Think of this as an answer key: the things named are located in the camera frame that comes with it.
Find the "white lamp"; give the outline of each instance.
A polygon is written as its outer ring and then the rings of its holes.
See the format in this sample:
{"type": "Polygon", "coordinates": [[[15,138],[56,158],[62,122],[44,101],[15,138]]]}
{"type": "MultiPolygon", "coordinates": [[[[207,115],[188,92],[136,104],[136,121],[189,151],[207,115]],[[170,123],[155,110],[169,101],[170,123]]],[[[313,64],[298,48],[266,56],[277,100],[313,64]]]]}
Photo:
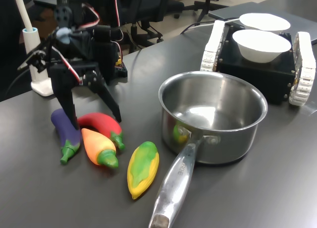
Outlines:
{"type": "MultiPolygon", "coordinates": [[[[25,44],[26,53],[29,53],[32,49],[40,44],[40,36],[38,29],[32,27],[30,18],[26,11],[23,0],[15,0],[19,8],[25,28],[23,29],[23,38],[25,44]]],[[[48,77],[47,70],[45,69],[41,73],[37,72],[34,66],[30,66],[30,72],[32,77],[31,87],[38,94],[46,97],[53,94],[51,79],[48,77]]]]}

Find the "pepper green stem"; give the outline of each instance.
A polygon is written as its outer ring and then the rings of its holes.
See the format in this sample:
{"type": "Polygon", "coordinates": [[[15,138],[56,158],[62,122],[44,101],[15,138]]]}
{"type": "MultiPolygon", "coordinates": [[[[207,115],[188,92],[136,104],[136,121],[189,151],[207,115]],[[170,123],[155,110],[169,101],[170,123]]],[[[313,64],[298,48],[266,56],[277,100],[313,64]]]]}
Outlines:
{"type": "Polygon", "coordinates": [[[63,157],[60,159],[62,165],[67,164],[68,160],[74,156],[75,152],[70,148],[62,148],[63,157]]]}
{"type": "Polygon", "coordinates": [[[97,163],[99,165],[105,165],[110,168],[117,168],[118,159],[115,156],[115,151],[111,149],[101,151],[98,154],[97,163]]]}
{"type": "Polygon", "coordinates": [[[65,145],[61,148],[63,157],[60,159],[62,165],[68,163],[68,160],[75,155],[79,149],[80,143],[77,145],[72,145],[69,140],[66,140],[65,145]]]}
{"type": "Polygon", "coordinates": [[[122,132],[118,135],[112,131],[110,138],[116,144],[116,146],[119,148],[119,150],[121,150],[121,151],[124,150],[125,145],[122,143],[122,132]]]}

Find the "saucepan handle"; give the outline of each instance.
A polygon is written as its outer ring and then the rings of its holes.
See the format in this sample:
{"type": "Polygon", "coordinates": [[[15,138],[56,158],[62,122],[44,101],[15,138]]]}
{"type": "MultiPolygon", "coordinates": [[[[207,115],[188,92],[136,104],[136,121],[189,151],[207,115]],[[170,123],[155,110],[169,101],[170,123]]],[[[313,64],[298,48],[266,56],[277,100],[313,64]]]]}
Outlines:
{"type": "Polygon", "coordinates": [[[202,140],[202,136],[192,134],[169,168],[158,192],[149,228],[169,228],[173,224],[185,199],[202,140]]]}

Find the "white wire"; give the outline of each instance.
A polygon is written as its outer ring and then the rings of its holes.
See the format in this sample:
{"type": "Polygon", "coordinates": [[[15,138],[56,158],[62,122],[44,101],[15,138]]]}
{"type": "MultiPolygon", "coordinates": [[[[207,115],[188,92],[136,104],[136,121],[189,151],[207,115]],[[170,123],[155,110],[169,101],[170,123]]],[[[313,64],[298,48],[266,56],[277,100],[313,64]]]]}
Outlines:
{"type": "Polygon", "coordinates": [[[120,55],[121,55],[121,64],[122,64],[123,63],[123,54],[122,54],[122,50],[121,50],[120,44],[117,41],[111,41],[111,42],[114,42],[114,43],[116,43],[118,45],[119,50],[120,50],[120,55]]]}
{"type": "Polygon", "coordinates": [[[115,13],[117,15],[117,23],[118,23],[118,26],[120,26],[120,19],[119,19],[119,11],[118,11],[118,3],[117,3],[117,0],[114,0],[114,3],[115,3],[115,13]]]}
{"type": "Polygon", "coordinates": [[[86,23],[86,24],[83,24],[83,25],[79,26],[79,29],[84,29],[84,28],[88,28],[88,27],[92,27],[92,26],[98,25],[98,23],[100,22],[99,14],[94,10],[93,7],[90,7],[90,6],[86,5],[86,4],[83,4],[83,6],[87,7],[97,17],[97,19],[94,22],[86,23]]]}
{"type": "MultiPolygon", "coordinates": [[[[228,21],[225,21],[224,23],[229,23],[229,22],[238,21],[238,20],[239,20],[239,19],[237,18],[237,19],[233,19],[233,20],[228,20],[228,21]]],[[[214,25],[214,23],[202,24],[202,25],[199,25],[199,26],[193,26],[193,27],[189,28],[189,30],[190,30],[190,29],[193,29],[193,28],[197,28],[197,27],[202,27],[202,26],[213,26],[213,25],[214,25]]]]}
{"type": "Polygon", "coordinates": [[[77,74],[77,72],[73,69],[73,67],[70,65],[70,63],[65,59],[65,57],[62,55],[62,53],[56,49],[54,46],[52,46],[52,50],[56,51],[59,56],[61,57],[62,61],[64,62],[64,64],[67,66],[67,68],[74,74],[74,76],[76,77],[78,82],[81,82],[81,79],[79,77],[79,75],[77,74]]]}
{"type": "Polygon", "coordinates": [[[122,36],[121,39],[120,39],[120,40],[115,40],[115,41],[122,41],[122,40],[123,40],[123,37],[124,37],[124,36],[123,36],[123,32],[122,32],[121,29],[120,29],[120,32],[121,32],[121,36],[122,36]]]}

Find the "saucepan rim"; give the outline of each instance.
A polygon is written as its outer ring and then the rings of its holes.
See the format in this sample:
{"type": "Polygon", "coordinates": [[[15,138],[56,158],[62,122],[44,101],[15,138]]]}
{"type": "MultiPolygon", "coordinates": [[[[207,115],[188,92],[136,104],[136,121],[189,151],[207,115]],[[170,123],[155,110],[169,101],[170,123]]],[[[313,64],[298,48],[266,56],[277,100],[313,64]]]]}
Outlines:
{"type": "Polygon", "coordinates": [[[162,85],[160,86],[159,90],[158,90],[158,98],[159,98],[159,102],[160,104],[162,105],[162,107],[172,116],[174,117],[176,120],[186,124],[186,125],[189,125],[195,129],[200,129],[200,130],[206,130],[206,131],[214,131],[214,132],[233,132],[233,131],[240,131],[240,130],[246,130],[248,128],[251,128],[257,124],[259,124],[266,116],[266,113],[267,113],[267,101],[265,99],[265,97],[263,96],[263,94],[255,87],[253,86],[251,83],[248,83],[247,81],[241,79],[241,78],[238,78],[238,77],[235,77],[235,76],[232,76],[232,75],[229,75],[229,74],[225,74],[225,73],[217,73],[217,72],[207,72],[207,71],[191,71],[191,72],[185,72],[185,73],[180,73],[180,74],[177,74],[177,75],[174,75],[170,78],[168,78],[167,80],[165,80],[162,85]],[[245,127],[241,127],[241,128],[237,128],[237,129],[230,129],[230,130],[217,130],[217,129],[207,129],[207,128],[204,128],[204,127],[199,127],[199,126],[193,126],[185,121],[183,121],[182,119],[178,118],[177,116],[175,116],[173,113],[171,113],[167,107],[165,106],[164,102],[163,102],[163,92],[165,90],[165,88],[170,84],[172,83],[173,81],[175,81],[177,78],[180,78],[184,75],[187,75],[187,74],[205,74],[205,75],[212,75],[212,76],[216,76],[216,77],[227,77],[227,78],[231,78],[233,80],[236,80],[238,82],[241,82],[247,86],[249,86],[256,94],[258,94],[259,98],[260,98],[260,102],[262,102],[263,104],[263,109],[262,109],[262,114],[261,116],[259,117],[259,119],[255,122],[253,122],[252,124],[250,125],[247,125],[245,127]]]}

